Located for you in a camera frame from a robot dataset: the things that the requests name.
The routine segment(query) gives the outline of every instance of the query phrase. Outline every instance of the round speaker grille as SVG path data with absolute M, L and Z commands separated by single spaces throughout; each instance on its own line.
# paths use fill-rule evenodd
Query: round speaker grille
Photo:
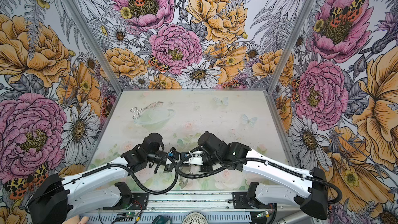
M 198 212 L 193 212 L 184 218 L 182 224 L 208 224 L 208 223 L 206 217 L 204 217 L 203 214 Z

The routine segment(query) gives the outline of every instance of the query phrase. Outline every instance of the red wire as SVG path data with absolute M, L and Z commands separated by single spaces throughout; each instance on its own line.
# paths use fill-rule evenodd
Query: red wire
M 141 205 L 141 203 L 139 203 L 139 202 L 136 201 L 136 200 L 133 200 L 132 202 L 136 202 L 138 205 L 140 205 L 140 208 L 141 208 L 141 210 L 142 210 L 142 205 Z

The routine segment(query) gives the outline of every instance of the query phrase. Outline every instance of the teal round object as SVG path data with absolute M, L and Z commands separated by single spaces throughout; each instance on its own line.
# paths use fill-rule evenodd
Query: teal round object
M 164 217 L 162 215 L 158 215 L 152 221 L 152 224 L 172 224 L 172 219 Z

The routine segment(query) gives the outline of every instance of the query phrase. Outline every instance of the tabletop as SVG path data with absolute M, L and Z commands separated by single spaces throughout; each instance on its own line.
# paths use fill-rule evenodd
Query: tabletop
M 133 119 L 134 113 L 130 109 L 144 108 L 158 101 L 163 104 L 146 109 L 138 119 Z M 165 150 L 175 147 L 182 152 L 197 147 L 197 140 L 205 131 L 213 133 L 227 144 L 240 142 L 287 164 L 262 91 L 125 91 L 87 169 L 115 159 L 142 143 L 151 132 L 162 135 Z M 137 172 L 136 176 L 150 189 L 167 188 L 174 179 L 174 172 L 163 173 L 161 166 L 159 172 L 153 174 L 154 169 L 155 166 L 151 169 L 147 167 Z M 199 167 L 192 166 L 187 170 L 190 169 L 197 173 Z M 237 170 L 224 170 L 211 177 L 186 180 L 183 178 L 181 182 L 185 185 L 184 190 L 245 190 L 252 181 L 275 184 L 255 174 Z M 118 181 L 126 182 L 132 191 L 140 190 L 130 177 Z M 181 190 L 179 183 L 173 190 Z

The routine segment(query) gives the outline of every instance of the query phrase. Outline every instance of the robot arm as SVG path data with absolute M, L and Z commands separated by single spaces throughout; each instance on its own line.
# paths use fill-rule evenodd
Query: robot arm
M 278 199 L 278 192 L 266 194 L 265 185 L 252 183 L 248 190 L 249 202 L 254 205 L 261 202 L 290 203 L 300 205 L 301 210 L 308 215 L 326 219 L 327 217 L 327 189 L 317 183 L 326 180 L 324 172 L 314 168 L 312 171 L 291 167 L 265 157 L 255 150 L 238 142 L 226 144 L 215 135 L 205 132 L 198 140 L 203 150 L 194 152 L 177 152 L 172 148 L 165 152 L 162 137 L 151 133 L 141 145 L 122 154 L 107 165 L 103 165 L 87 172 L 59 178 L 57 174 L 49 176 L 34 194 L 29 202 L 29 210 L 34 224 L 62 223 L 65 219 L 101 207 L 118 206 L 124 209 L 132 204 L 131 191 L 125 183 L 117 183 L 106 190 L 94 189 L 111 181 L 127 177 L 130 174 L 146 168 L 148 162 L 164 165 L 164 172 L 171 172 L 173 168 L 180 176 L 200 178 L 215 174 L 212 166 L 220 163 L 228 169 L 248 171 L 262 175 L 286 187 L 286 191 Z M 187 175 L 179 170 L 180 166 L 188 164 L 200 166 L 204 174 Z

